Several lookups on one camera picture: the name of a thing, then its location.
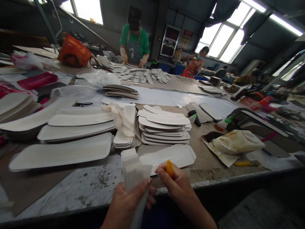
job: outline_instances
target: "green shirt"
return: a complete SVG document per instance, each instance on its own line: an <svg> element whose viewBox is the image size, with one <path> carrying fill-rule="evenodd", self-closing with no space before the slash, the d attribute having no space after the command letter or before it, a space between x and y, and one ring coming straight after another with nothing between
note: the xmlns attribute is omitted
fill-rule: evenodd
<svg viewBox="0 0 305 229"><path fill-rule="evenodd" d="M120 39L120 42L122 45L127 46L127 39L128 39L128 32L129 32L129 24L124 25L123 30L122 30L122 36ZM141 57L143 57L144 54L149 53L149 44L148 44L148 36L145 30L142 28L141 29L141 34L140 34L140 51L141 51ZM139 41L139 35L134 35L132 31L130 31L130 36L129 36L129 41L130 42L138 42Z"/></svg>

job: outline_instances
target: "ceiling light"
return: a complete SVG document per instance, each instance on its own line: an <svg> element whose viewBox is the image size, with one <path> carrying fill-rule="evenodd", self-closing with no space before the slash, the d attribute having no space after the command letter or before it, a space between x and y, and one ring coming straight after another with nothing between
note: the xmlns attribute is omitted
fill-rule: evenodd
<svg viewBox="0 0 305 229"><path fill-rule="evenodd" d="M262 7L261 5L259 5L258 3L256 3L253 0L242 0L242 2L247 3L249 6L252 6L254 9L258 10L261 13L266 11L265 7Z"/></svg>
<svg viewBox="0 0 305 229"><path fill-rule="evenodd" d="M299 30L297 30L295 27L293 27L292 25L288 24L287 22L285 22L284 20L280 19L278 16L272 14L270 16L270 18L272 20L274 20L276 23L280 24L281 26L283 26L284 28L288 29L290 32L301 36L303 33Z"/></svg>

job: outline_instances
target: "orange bag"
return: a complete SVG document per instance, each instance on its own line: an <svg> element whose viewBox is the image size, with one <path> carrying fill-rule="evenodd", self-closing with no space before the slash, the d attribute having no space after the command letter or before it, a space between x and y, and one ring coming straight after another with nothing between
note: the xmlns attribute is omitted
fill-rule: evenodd
<svg viewBox="0 0 305 229"><path fill-rule="evenodd" d="M64 44L57 59L70 67L86 67L92 58L89 49L67 33L63 33L63 38Z"/></svg>

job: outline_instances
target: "curtain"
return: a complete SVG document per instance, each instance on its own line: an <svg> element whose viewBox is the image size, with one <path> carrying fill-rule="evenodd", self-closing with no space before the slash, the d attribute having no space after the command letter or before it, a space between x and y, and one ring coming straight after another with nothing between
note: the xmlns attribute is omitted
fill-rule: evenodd
<svg viewBox="0 0 305 229"><path fill-rule="evenodd" d="M250 17L250 19L244 25L244 38L241 41L241 45L244 45L249 38L255 33L269 18L270 15L263 15L258 11Z"/></svg>
<svg viewBox="0 0 305 229"><path fill-rule="evenodd" d="M228 20L241 2L238 0L218 0L213 19L209 18L207 27L211 27L220 22Z"/></svg>

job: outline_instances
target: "window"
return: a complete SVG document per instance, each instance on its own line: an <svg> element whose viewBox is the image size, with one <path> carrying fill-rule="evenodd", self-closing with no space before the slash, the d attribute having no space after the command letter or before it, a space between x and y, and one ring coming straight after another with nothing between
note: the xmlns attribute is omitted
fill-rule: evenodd
<svg viewBox="0 0 305 229"><path fill-rule="evenodd" d="M244 32L243 30L239 29L237 33L234 35L232 41L228 45L227 49L221 56L220 60L224 62L229 62L232 58L232 53L236 53L238 49L241 47L241 40L244 37Z"/></svg>
<svg viewBox="0 0 305 229"><path fill-rule="evenodd" d="M77 14L80 18L90 21L90 18L99 24L103 24L101 6L99 0L74 0Z"/></svg>
<svg viewBox="0 0 305 229"><path fill-rule="evenodd" d="M220 29L220 32L218 33L218 35L214 41L214 44L210 48L210 51L209 51L210 56L217 57L220 54L221 50L227 43L227 41L230 38L230 36L232 35L233 31L234 31L234 29L227 25L222 26L222 28Z"/></svg>
<svg viewBox="0 0 305 229"><path fill-rule="evenodd" d="M66 1L66 2L63 2L61 5L60 5L60 8L64 9L65 11L68 11L69 13L74 13L73 12L73 8L72 8L72 5L71 5L71 1Z"/></svg>
<svg viewBox="0 0 305 229"><path fill-rule="evenodd" d="M301 61L298 65L294 66L288 73L286 73L285 75L283 75L283 77L281 77L281 80L284 81L288 81L291 79L291 77L293 76L293 74L300 68L302 67L302 65L304 65L305 61Z"/></svg>
<svg viewBox="0 0 305 229"><path fill-rule="evenodd" d="M243 22L244 18L249 13L249 10L250 10L250 6L241 2L239 7L234 11L232 16L228 19L228 22L231 22L234 25L240 26L241 23Z"/></svg>
<svg viewBox="0 0 305 229"><path fill-rule="evenodd" d="M76 12L73 11L71 2L74 3ZM68 0L63 2L60 7L82 19L90 21L90 18L92 18L98 24L103 24L99 0Z"/></svg>
<svg viewBox="0 0 305 229"><path fill-rule="evenodd" d="M243 26L254 14L256 8L263 12L266 10L252 0L242 0L227 21L205 28L196 52L208 46L210 56L227 63L232 62L233 57L241 49L240 43L244 36Z"/></svg>
<svg viewBox="0 0 305 229"><path fill-rule="evenodd" d="M285 63L279 70L277 70L275 73L273 73L272 76L276 77L278 76L287 66L288 64L290 64L293 59L298 55L296 54L293 58L291 58L287 63ZM294 66L289 72L287 72L285 75L283 75L281 77L281 80L284 81L288 81L291 79L291 77L293 76L293 74L302 66L305 64L305 60L301 61L299 64L297 64L296 66Z"/></svg>
<svg viewBox="0 0 305 229"><path fill-rule="evenodd" d="M40 4L46 4L47 0L38 0Z"/></svg>

